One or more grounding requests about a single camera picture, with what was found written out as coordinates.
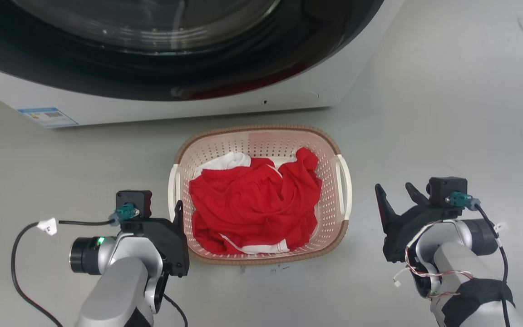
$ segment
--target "basket rim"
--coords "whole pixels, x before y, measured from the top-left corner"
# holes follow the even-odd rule
[[[320,137],[322,137],[329,145],[332,147],[332,150],[334,151],[334,155],[340,154],[340,148],[334,142],[332,137],[330,135],[326,134],[326,132],[322,131],[321,129],[315,128],[313,126],[307,126],[307,125],[288,125],[288,124],[274,124],[274,125],[249,125],[249,126],[239,126],[235,128],[225,128],[225,129],[214,129],[210,130],[208,132],[203,132],[201,134],[197,134],[190,139],[187,139],[183,145],[181,145],[181,148],[179,151],[177,151],[177,155],[175,156],[175,164],[179,165],[181,163],[181,159],[183,158],[183,155],[187,151],[187,149],[195,142],[197,142],[200,139],[204,139],[205,137],[209,136],[216,136],[216,135],[222,135],[222,134],[229,134],[229,133],[236,133],[236,132],[249,132],[249,131],[258,131],[258,130],[294,130],[298,132],[309,132],[316,134]]]
[[[239,126],[234,128],[224,128],[224,129],[214,129],[210,130],[208,132],[203,132],[200,134],[197,134],[181,145],[181,148],[177,152],[177,155],[175,157],[174,164],[180,165],[181,159],[183,158],[183,155],[189,149],[193,143],[197,142],[200,139],[204,139],[209,136],[217,136],[217,135],[223,135],[223,134],[229,134],[229,133],[236,133],[236,132],[250,132],[250,131],[260,131],[260,130],[293,130],[297,132],[308,132],[316,134],[317,136],[320,136],[322,139],[324,139],[330,147],[332,147],[332,151],[334,151],[334,155],[340,155],[340,148],[334,142],[332,137],[330,135],[326,134],[326,132],[322,131],[321,129],[315,128],[313,126],[307,126],[307,125],[290,125],[290,124],[272,124],[272,125],[249,125],[249,126]],[[328,244],[325,248],[318,250],[318,251],[312,251],[307,253],[299,253],[299,254],[292,254],[292,255],[286,255],[283,257],[276,257],[276,258],[251,258],[251,259],[231,259],[231,258],[207,258],[203,255],[197,253],[195,250],[193,250],[191,247],[189,247],[189,255],[192,258],[197,259],[198,261],[201,261],[202,263],[208,263],[211,265],[232,265],[232,266],[247,266],[247,265],[272,265],[276,263],[291,263],[293,261],[300,261],[305,259],[311,259],[320,257],[322,255],[330,253],[332,250],[334,250],[340,242],[342,242],[342,239],[344,238],[346,234],[346,230],[348,228],[348,221],[342,221],[342,224],[340,226],[340,231],[338,232],[338,235],[334,240]]]

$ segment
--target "white cloth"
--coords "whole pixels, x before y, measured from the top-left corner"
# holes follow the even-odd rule
[[[197,167],[195,170],[195,176],[193,178],[197,178],[201,176],[201,173],[204,169],[210,169],[210,170],[226,170],[226,169],[232,169],[235,167],[249,167],[251,166],[252,159],[249,157],[249,155],[246,155],[245,153],[235,153],[230,152],[225,155],[222,155],[221,157],[215,158],[213,160],[205,162],[203,165]],[[260,244],[260,245],[254,245],[254,246],[244,246],[242,248],[237,247],[227,236],[220,234],[222,238],[227,240],[231,245],[233,245],[237,250],[245,253],[245,254],[258,254],[258,253],[286,253],[290,250],[288,249],[288,244],[286,244],[286,240],[281,240],[278,244]]]
[[[235,167],[249,167],[252,163],[251,157],[241,152],[230,152],[225,155],[205,162],[203,165],[197,167],[194,178],[201,176],[204,169],[210,170],[226,170]]]

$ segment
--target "black cable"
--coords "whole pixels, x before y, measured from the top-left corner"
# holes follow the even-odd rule
[[[102,225],[108,225],[114,220],[104,221],[104,222],[77,222],[77,221],[58,221],[60,224],[65,225],[80,225],[80,226],[102,226]],[[15,257],[17,253],[17,245],[19,244],[19,240],[21,240],[21,236],[25,234],[28,230],[30,230],[33,227],[36,227],[39,224],[39,222],[31,223],[27,225],[25,228],[19,232],[17,237],[15,238],[15,242],[13,243],[13,248],[11,250],[11,280],[13,282],[13,287],[15,287],[15,290],[17,291],[17,294],[21,296],[22,299],[25,300],[25,302],[29,303],[31,306],[35,307],[39,312],[44,314],[46,317],[48,317],[53,323],[56,324],[57,327],[62,327],[62,324],[60,321],[56,319],[52,314],[50,314],[46,309],[42,308],[39,304],[31,300],[29,296],[25,295],[25,293],[21,290],[19,287],[19,283],[17,282],[17,275],[15,273]]]
[[[494,223],[489,220],[488,215],[486,215],[485,211],[482,209],[481,205],[477,204],[475,205],[475,208],[481,213],[482,217],[484,218],[485,222],[488,223],[489,230],[492,231],[492,234],[496,240],[500,238],[496,230],[493,228]],[[502,278],[502,282],[504,284],[508,281],[508,257],[506,256],[506,251],[504,251],[504,247],[500,246],[500,241],[498,240],[498,248],[500,248],[500,252],[502,253],[502,259],[504,261],[504,277]],[[502,296],[502,309],[504,311],[504,322],[506,323],[506,327],[510,327],[510,317],[508,316],[508,306],[506,303],[506,299]]]
[[[163,298],[165,300],[167,300],[173,307],[175,307],[175,309],[177,309],[177,311],[179,311],[179,313],[181,314],[181,317],[183,317],[183,322],[185,323],[185,327],[189,326],[189,323],[187,323],[187,316],[185,315],[183,310],[181,310],[181,307],[179,307],[179,305],[177,303],[175,303],[175,301],[173,301],[172,298],[168,297],[166,294],[163,294]]]

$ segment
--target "washing machine door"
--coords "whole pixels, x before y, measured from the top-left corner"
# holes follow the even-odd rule
[[[0,0],[0,71],[116,99],[277,83],[352,40],[383,0]]]

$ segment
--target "blue and white sticker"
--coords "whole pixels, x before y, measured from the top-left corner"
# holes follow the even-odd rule
[[[58,110],[58,108],[17,109],[17,111],[48,129],[79,125],[72,118]]]

